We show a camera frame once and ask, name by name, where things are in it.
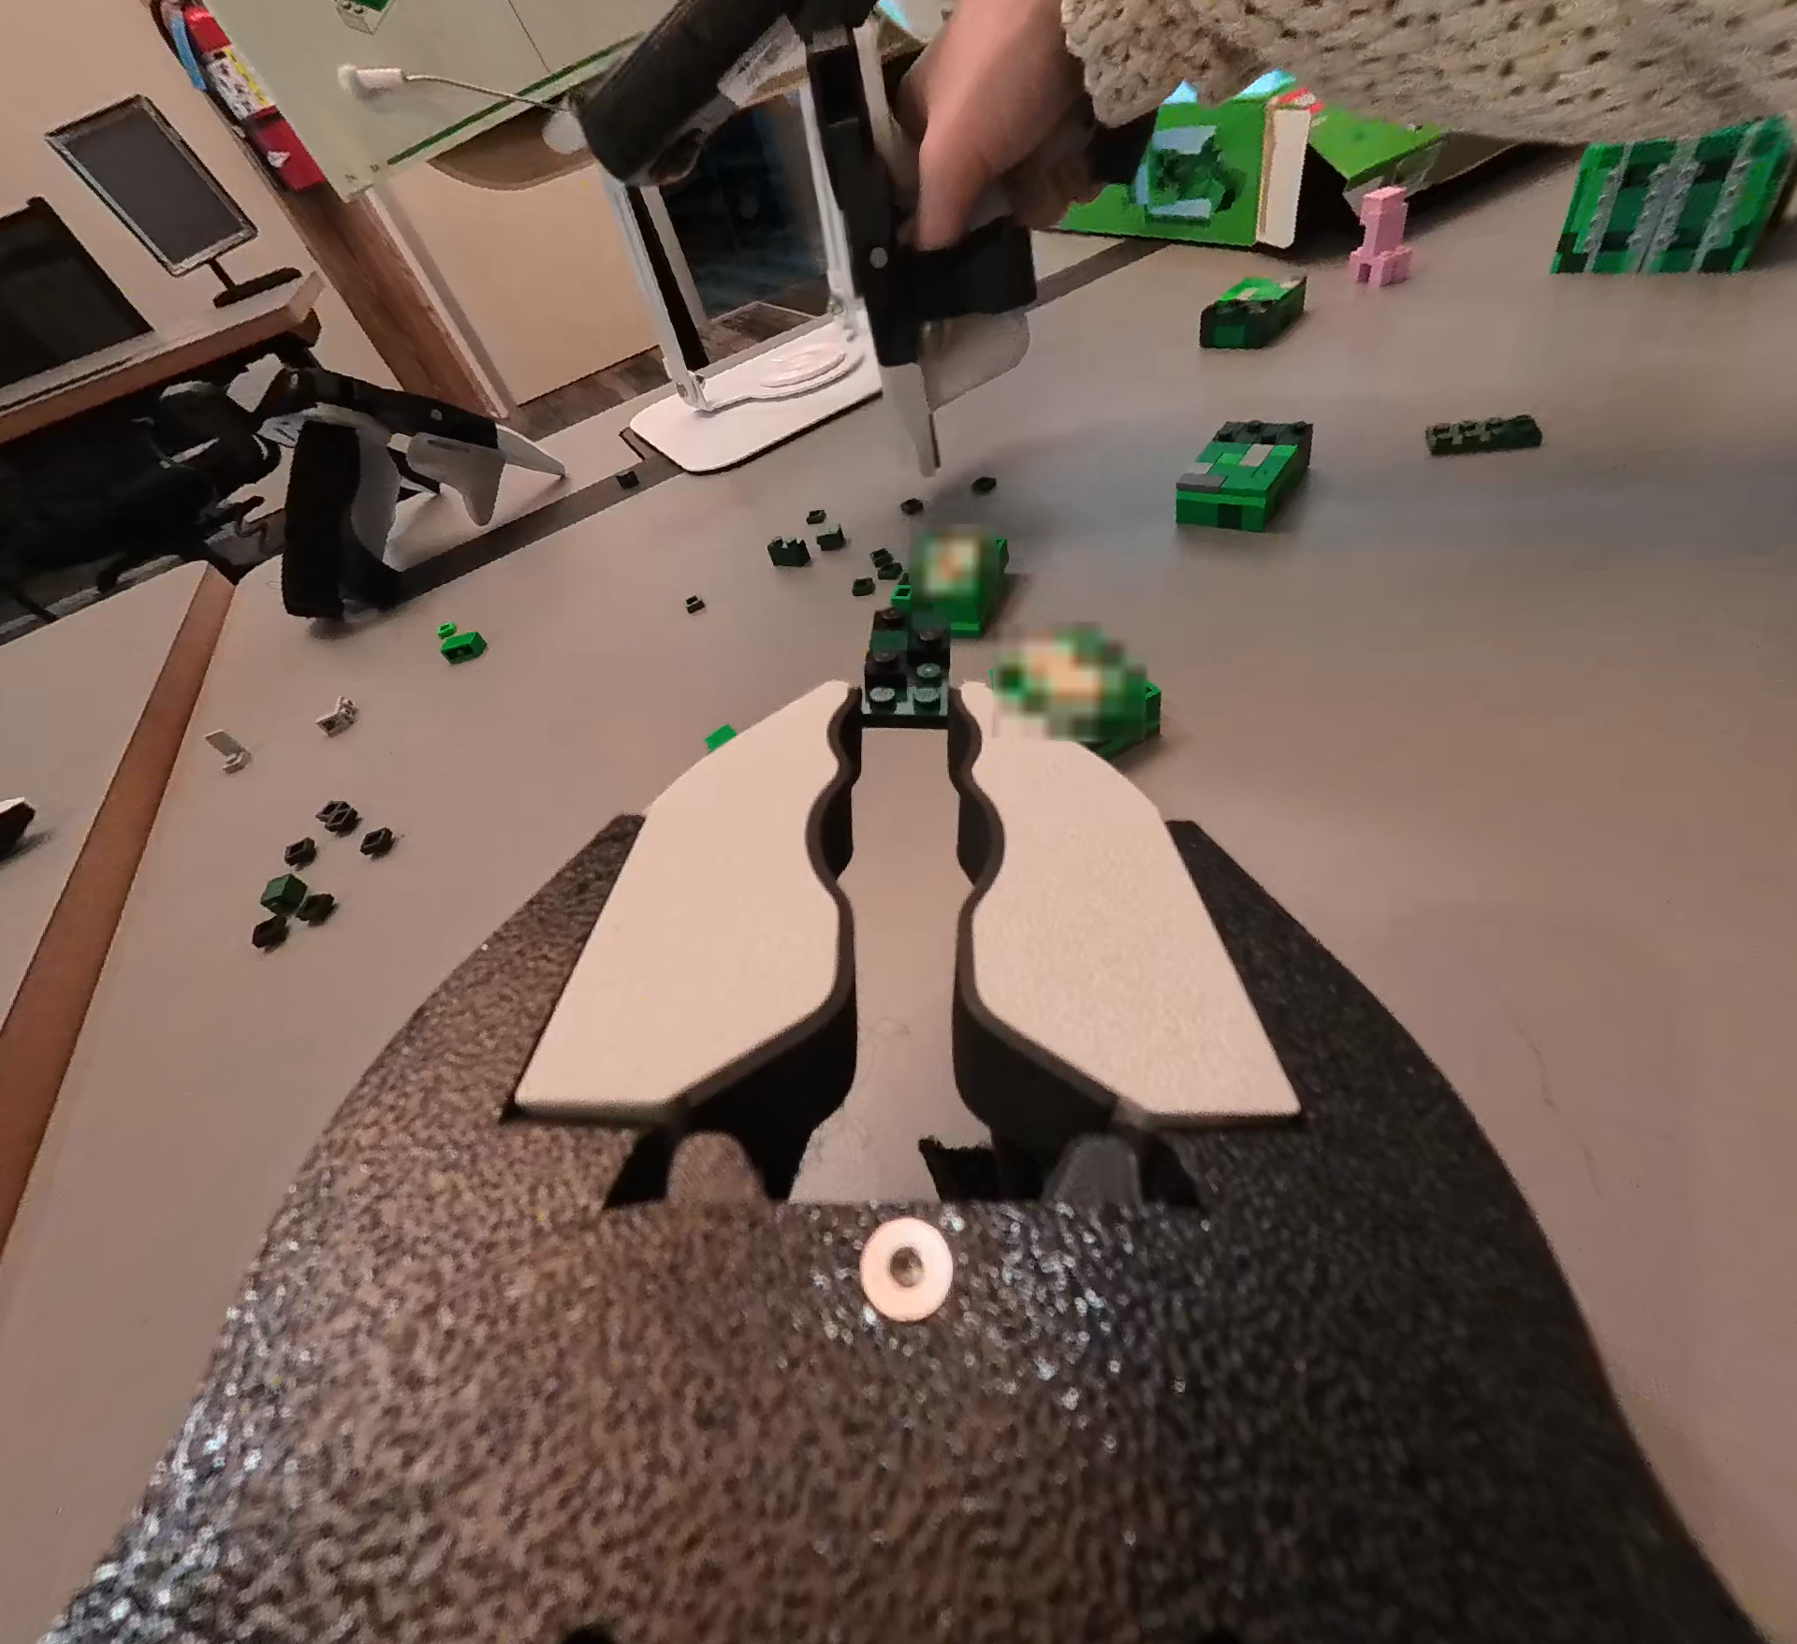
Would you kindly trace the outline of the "green building set box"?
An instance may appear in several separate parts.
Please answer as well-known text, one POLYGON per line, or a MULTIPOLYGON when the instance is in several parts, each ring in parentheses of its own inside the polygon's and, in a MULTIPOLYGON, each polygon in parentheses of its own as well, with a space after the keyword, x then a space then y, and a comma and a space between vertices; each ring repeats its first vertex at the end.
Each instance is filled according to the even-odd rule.
POLYGON ((1265 76, 1221 104, 1180 84, 1158 107, 1137 166, 1059 228, 1221 249, 1291 249, 1332 207, 1378 186, 1417 189, 1447 129, 1403 126, 1265 76))

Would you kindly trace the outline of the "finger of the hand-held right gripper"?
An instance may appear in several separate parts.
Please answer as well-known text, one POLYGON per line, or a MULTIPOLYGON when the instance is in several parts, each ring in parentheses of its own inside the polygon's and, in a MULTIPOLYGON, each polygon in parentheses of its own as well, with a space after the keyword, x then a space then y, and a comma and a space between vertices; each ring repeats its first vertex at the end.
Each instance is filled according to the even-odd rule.
POLYGON ((899 433, 910 442, 916 475, 932 480, 941 470, 935 416, 940 397, 940 354, 919 351, 914 361, 883 366, 883 396, 899 433))

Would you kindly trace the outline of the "small green brick assembly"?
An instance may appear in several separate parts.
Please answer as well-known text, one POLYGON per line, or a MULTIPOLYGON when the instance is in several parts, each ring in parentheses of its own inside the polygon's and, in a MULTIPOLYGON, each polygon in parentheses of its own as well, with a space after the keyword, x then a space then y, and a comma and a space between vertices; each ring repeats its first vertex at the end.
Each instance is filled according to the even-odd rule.
POLYGON ((1230 419, 1176 485, 1176 521, 1189 530, 1262 535, 1304 485, 1315 448, 1310 419, 1230 419))

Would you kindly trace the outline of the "scattered small green bricks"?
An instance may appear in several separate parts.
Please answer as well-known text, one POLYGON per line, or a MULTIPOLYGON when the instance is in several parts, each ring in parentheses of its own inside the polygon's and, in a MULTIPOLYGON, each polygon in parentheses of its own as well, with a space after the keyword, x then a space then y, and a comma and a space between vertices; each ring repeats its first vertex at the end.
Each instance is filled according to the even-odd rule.
MULTIPOLYGON (((976 496, 987 496, 991 490, 997 490, 997 477, 982 475, 972 480, 969 492, 976 496)), ((924 506, 921 499, 910 496, 899 510, 902 515, 916 515, 924 506)), ((828 521, 828 515, 822 510, 808 513, 808 528, 812 530, 809 537, 774 537, 768 547, 771 565, 774 569, 799 569, 809 562, 809 544, 817 547, 817 552, 841 552, 844 550, 844 531, 841 528, 828 530, 822 528, 828 521)), ((871 596, 880 583, 897 586, 899 565, 894 554, 886 550, 880 550, 880 554, 871 557, 875 576, 856 578, 851 583, 856 596, 871 596)), ((702 608, 702 601, 697 595, 689 595, 685 611, 697 614, 702 608)), ((484 654, 487 644, 477 629, 456 629, 455 623, 438 623, 438 655, 450 664, 471 664, 484 654)), ((339 703, 338 710, 332 710, 329 722, 347 720, 347 709, 339 703)), ((721 726, 705 735, 705 754, 713 754, 716 747, 725 746, 735 731, 730 726, 721 726)), ((359 824, 359 813, 352 811, 347 802, 328 802, 321 818, 321 828, 329 837, 346 837, 359 824)), ((363 843, 359 852, 366 857, 388 855, 393 849, 393 830, 372 830, 368 839, 363 843)), ((284 849, 280 865, 284 873, 262 888, 257 896, 257 907, 267 914, 265 920, 257 920, 251 932, 251 943, 257 948, 257 953, 272 951, 280 946, 280 941, 287 937, 287 929, 293 922, 303 927, 317 927, 323 924, 332 909, 336 903, 328 891, 310 891, 307 885, 297 878, 297 869, 305 869, 317 857, 317 844, 310 834, 300 837, 297 843, 290 843, 284 849)))

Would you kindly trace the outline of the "wood-edged grey table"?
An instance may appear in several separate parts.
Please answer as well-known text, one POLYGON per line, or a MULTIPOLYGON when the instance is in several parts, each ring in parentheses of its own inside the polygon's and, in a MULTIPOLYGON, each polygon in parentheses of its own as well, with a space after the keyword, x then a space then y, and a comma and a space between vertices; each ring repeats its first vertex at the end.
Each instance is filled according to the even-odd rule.
POLYGON ((184 567, 1 650, 5 1238, 234 595, 184 567))

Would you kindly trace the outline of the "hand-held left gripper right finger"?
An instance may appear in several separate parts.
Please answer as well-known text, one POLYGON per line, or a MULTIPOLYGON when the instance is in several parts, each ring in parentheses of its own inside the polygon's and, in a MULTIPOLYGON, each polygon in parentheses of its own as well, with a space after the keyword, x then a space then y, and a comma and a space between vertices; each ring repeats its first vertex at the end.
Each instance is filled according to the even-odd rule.
POLYGON ((1299 1095, 1171 828, 1086 746, 1028 732, 994 691, 952 694, 952 1061, 1013 1148, 1114 1127, 1283 1125, 1299 1095))

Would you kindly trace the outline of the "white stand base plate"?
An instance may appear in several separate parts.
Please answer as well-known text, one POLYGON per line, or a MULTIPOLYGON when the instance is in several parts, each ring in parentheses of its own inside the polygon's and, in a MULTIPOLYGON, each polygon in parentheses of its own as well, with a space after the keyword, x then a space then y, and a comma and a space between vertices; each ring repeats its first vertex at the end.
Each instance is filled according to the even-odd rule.
POLYGON ((799 107, 828 284, 828 311, 819 323, 782 335, 727 369, 700 369, 696 351, 680 344, 677 311, 666 297, 658 261, 648 252, 650 244, 660 244, 664 267, 674 267, 675 238, 664 228, 660 198, 638 186, 622 186, 612 174, 598 174, 598 189, 613 208, 618 238, 656 325, 664 374, 671 383, 671 396, 638 411, 628 429, 646 453, 656 453, 689 475, 738 467, 880 397, 871 331, 864 307, 851 294, 844 223, 829 186, 817 107, 797 43, 778 38, 773 45, 753 51, 750 67, 771 76, 756 93, 758 97, 787 88, 799 107))

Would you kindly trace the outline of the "pink brick pig figure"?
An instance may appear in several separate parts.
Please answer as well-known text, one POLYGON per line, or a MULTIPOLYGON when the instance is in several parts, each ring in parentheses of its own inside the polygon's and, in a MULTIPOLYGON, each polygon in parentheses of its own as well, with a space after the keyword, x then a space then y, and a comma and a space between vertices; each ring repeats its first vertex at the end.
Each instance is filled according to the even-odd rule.
POLYGON ((1401 285, 1412 269, 1412 246, 1403 238, 1408 198, 1401 184, 1373 186, 1360 198, 1360 246, 1349 256, 1356 285, 1401 285))

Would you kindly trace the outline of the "black swivel chair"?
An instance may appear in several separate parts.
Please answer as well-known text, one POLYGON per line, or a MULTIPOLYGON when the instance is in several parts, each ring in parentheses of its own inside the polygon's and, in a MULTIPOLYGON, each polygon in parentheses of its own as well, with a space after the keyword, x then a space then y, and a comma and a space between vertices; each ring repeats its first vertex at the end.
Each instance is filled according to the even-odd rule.
POLYGON ((280 446, 226 387, 180 381, 54 424, 5 456, 5 622, 46 623, 56 581, 88 575, 110 596, 152 562, 201 562, 257 510, 252 488, 280 470, 280 446))

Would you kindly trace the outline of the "person's right hand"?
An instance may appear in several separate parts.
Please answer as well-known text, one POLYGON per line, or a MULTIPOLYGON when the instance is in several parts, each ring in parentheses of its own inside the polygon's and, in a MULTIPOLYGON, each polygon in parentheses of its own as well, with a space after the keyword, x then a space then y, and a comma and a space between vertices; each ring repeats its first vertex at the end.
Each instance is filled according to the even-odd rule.
POLYGON ((961 0, 899 88, 916 144, 912 244, 953 246, 1004 196, 1028 228, 1094 198, 1094 129, 1061 0, 961 0))

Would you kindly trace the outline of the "small grey monitor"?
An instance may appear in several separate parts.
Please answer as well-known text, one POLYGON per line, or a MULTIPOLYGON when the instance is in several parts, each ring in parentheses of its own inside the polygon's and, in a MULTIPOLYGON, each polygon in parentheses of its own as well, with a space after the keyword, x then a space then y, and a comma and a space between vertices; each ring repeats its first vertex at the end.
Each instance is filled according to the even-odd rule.
POLYGON ((257 238, 235 205, 185 139, 143 94, 45 133, 46 146, 121 218, 172 278, 206 269, 219 284, 213 308, 230 308, 303 282, 280 267, 235 278, 224 258, 257 238))

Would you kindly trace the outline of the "tall green blocky brick figure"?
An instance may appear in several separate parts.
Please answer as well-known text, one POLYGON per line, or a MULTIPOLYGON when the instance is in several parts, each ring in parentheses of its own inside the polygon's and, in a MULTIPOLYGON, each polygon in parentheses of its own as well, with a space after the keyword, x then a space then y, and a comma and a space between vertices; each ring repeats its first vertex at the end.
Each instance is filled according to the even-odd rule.
POLYGON ((1590 144, 1561 222, 1555 275, 1725 275, 1751 264, 1791 195, 1782 115, 1685 139, 1590 144))

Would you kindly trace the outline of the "dark wooden desk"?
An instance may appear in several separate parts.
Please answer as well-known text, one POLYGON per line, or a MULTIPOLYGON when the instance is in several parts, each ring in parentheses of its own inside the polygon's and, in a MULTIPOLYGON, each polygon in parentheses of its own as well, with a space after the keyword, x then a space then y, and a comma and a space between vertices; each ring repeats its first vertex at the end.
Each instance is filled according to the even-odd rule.
POLYGON ((262 290, 247 304, 215 311, 208 325, 146 333, 62 369, 9 383, 1 391, 1 448, 80 419, 110 402, 198 375, 235 355, 246 354, 247 357, 257 357, 286 339, 296 339, 303 351, 310 351, 321 335, 315 311, 325 290, 325 275, 307 272, 290 285, 262 290))

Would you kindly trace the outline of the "green brick build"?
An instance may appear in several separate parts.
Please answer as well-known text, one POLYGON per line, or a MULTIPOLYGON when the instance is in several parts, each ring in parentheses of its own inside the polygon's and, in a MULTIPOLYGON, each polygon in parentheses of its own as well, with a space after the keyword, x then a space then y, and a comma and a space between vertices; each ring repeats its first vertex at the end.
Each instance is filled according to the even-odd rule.
POLYGON ((1009 581, 1009 540, 969 528, 914 535, 890 603, 953 639, 978 642, 1009 581))

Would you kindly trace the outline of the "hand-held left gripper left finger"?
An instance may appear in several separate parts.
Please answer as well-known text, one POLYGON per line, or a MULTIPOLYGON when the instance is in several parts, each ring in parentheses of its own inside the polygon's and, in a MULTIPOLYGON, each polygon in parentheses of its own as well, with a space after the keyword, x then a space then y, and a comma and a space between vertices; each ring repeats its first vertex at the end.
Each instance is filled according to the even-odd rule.
POLYGON ((824 681, 696 761, 641 830, 513 1089, 542 1121, 669 1127, 793 1080, 808 1127, 856 1055, 840 878, 860 700, 824 681))

